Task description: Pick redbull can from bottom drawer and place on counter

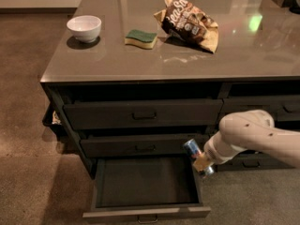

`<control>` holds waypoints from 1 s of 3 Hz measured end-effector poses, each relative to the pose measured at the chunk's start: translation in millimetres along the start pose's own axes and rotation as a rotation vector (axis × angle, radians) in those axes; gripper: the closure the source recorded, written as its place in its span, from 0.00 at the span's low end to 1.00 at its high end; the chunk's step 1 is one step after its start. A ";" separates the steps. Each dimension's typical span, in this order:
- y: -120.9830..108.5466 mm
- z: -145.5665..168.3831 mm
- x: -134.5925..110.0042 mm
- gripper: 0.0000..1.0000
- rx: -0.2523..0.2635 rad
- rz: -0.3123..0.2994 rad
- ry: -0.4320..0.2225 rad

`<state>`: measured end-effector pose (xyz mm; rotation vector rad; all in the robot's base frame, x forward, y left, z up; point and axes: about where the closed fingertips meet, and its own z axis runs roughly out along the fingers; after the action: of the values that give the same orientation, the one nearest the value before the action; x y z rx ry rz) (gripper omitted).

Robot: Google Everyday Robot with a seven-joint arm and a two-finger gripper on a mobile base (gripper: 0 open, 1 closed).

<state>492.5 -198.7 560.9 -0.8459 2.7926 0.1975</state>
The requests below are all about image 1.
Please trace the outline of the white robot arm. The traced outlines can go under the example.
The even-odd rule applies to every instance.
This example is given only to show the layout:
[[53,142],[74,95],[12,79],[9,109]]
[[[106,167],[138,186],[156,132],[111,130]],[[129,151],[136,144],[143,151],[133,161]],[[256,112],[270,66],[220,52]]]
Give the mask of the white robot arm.
[[218,132],[204,145],[193,167],[203,172],[213,164],[224,164],[246,150],[300,167],[300,132],[275,127],[273,117],[263,110],[233,112],[218,124]]

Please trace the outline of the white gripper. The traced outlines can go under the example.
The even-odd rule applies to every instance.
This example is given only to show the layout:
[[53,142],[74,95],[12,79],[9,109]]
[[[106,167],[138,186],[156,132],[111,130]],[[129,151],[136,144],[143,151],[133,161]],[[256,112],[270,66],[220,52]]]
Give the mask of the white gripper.
[[233,135],[216,133],[205,143],[205,154],[196,157],[193,167],[198,173],[211,173],[213,163],[224,164],[244,151],[246,148]]

